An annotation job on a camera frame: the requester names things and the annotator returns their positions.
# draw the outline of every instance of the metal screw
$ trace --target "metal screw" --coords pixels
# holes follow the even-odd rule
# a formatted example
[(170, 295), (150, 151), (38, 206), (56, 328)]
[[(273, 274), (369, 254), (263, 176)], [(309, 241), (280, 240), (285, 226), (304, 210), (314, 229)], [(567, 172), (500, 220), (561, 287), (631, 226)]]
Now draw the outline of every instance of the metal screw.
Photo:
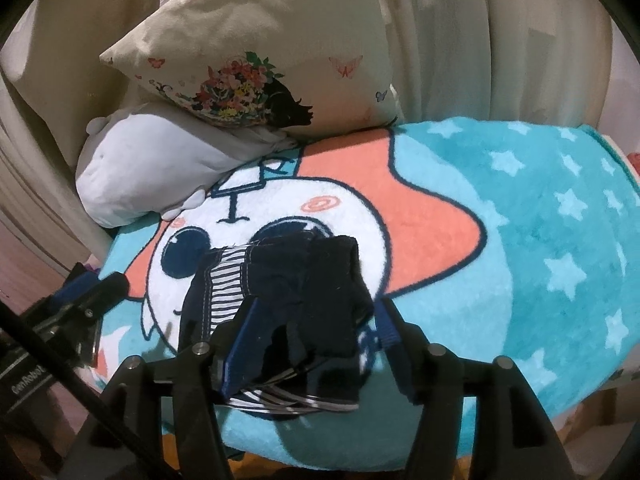
[(204, 355), (209, 351), (209, 343), (196, 343), (191, 350), (196, 355)]
[(140, 363), (142, 362), (142, 357), (139, 355), (132, 355), (124, 359), (123, 364), (129, 369), (133, 370), (134, 368), (138, 368)]
[(508, 357), (505, 357), (504, 355), (498, 357), (495, 362), (500, 368), (503, 368), (505, 370), (511, 370), (513, 368), (513, 361)]
[(442, 357), (447, 353), (447, 349), (439, 343), (431, 343), (429, 346), (427, 346), (427, 350), (434, 357)]

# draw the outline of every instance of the blanket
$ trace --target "blanket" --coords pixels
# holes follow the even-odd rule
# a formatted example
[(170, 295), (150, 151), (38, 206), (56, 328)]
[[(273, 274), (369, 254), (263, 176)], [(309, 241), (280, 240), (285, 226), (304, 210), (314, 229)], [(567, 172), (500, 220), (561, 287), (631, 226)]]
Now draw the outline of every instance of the blanket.
[[(147, 216), (120, 231), (102, 274), (126, 272), (130, 298), (104, 318), (94, 377), (104, 384), (130, 354), (174, 354), (202, 251), (315, 230), (356, 238), (373, 297), (392, 297), (461, 357), (510, 356), (558, 415), (640, 338), (639, 191), (588, 126), (452, 118), (263, 157), (172, 222)], [(420, 408), (382, 352), (362, 361), (354, 412), (276, 421), (218, 406), (225, 444), (296, 466), (401, 468)], [(468, 399), (460, 454), (473, 432)]]

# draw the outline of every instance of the white plush toy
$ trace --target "white plush toy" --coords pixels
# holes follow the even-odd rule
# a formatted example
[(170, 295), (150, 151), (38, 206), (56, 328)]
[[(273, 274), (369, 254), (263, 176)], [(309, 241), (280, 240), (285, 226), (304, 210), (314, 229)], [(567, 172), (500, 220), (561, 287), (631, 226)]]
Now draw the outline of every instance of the white plush toy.
[(172, 220), (201, 205), (229, 171), (294, 145), (281, 131), (224, 131), (161, 102), (95, 118), (86, 132), (76, 187), (89, 216), (107, 228), (151, 211)]

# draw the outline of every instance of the white pillow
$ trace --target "white pillow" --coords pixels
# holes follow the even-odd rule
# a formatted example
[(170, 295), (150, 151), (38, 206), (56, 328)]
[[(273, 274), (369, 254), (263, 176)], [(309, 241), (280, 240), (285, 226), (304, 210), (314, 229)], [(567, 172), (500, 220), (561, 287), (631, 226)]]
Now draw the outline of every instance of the white pillow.
[(171, 220), (199, 206), (229, 171), (294, 144), (265, 126), (229, 133), (162, 102), (96, 118), (87, 133), (76, 187), (89, 216), (107, 228), (151, 211)]
[(399, 115), (378, 0), (169, 0), (100, 59), (220, 127), (322, 137)]

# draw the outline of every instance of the light blue star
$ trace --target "light blue star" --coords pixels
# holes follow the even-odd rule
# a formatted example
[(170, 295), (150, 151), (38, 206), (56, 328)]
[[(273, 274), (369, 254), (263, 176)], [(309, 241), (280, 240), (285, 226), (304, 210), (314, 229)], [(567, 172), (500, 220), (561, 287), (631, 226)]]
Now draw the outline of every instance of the light blue star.
[(558, 128), (558, 131), (560, 131), (560, 137), (571, 142), (575, 142), (575, 139), (578, 138), (569, 128)]
[(487, 227), (502, 227), (509, 223), (509, 219), (502, 216), (495, 209), (495, 204), (491, 200), (484, 202), (484, 209), (479, 211), (482, 220)]
[(565, 168), (571, 171), (575, 176), (580, 176), (580, 170), (582, 169), (582, 166), (578, 164), (571, 155), (561, 154), (561, 156), (562, 163), (564, 164)]
[(574, 263), (571, 253), (565, 254), (559, 260), (545, 259), (545, 265), (551, 271), (551, 277), (546, 284), (546, 290), (554, 292), (562, 290), (569, 300), (575, 299), (575, 287), (587, 279), (584, 271)]
[(610, 189), (605, 189), (603, 193), (604, 193), (604, 196), (607, 197), (607, 206), (610, 207), (611, 209), (615, 209), (618, 212), (618, 214), (620, 214), (620, 212), (622, 211), (622, 204), (616, 198), (615, 193), (613, 193), (613, 191)]
[(511, 121), (510, 123), (507, 123), (507, 128), (521, 135), (527, 135), (527, 132), (531, 129), (530, 126), (527, 126), (521, 121)]
[(535, 394), (540, 393), (541, 390), (558, 378), (555, 373), (545, 368), (544, 348), (533, 352), (533, 355), (526, 361), (521, 359), (514, 359), (513, 361), (518, 365)]
[(629, 335), (629, 329), (622, 322), (622, 309), (619, 308), (613, 316), (607, 316), (605, 322), (607, 323), (607, 340), (604, 348), (611, 348), (616, 355), (620, 355), (622, 340)]
[(620, 260), (620, 270), (622, 270), (622, 277), (626, 276), (626, 256), (622, 250), (622, 245), (616, 242), (616, 252), (618, 253), (618, 259)]
[(558, 213), (562, 216), (572, 216), (578, 222), (582, 221), (582, 212), (584, 209), (588, 209), (589, 206), (587, 206), (582, 200), (578, 199), (573, 189), (570, 189), (566, 193), (554, 193), (554, 196), (560, 203)]
[(491, 152), (492, 163), (491, 169), (495, 171), (504, 171), (509, 176), (516, 176), (522, 168), (525, 167), (513, 152)]
[(428, 133), (439, 134), (445, 139), (450, 139), (453, 134), (458, 134), (462, 131), (462, 128), (457, 126), (452, 119), (447, 119), (446, 121), (442, 121), (440, 123), (433, 123), (427, 130)]
[(602, 165), (602, 169), (610, 175), (613, 175), (613, 172), (616, 171), (616, 168), (614, 168), (606, 158), (601, 158), (600, 163)]

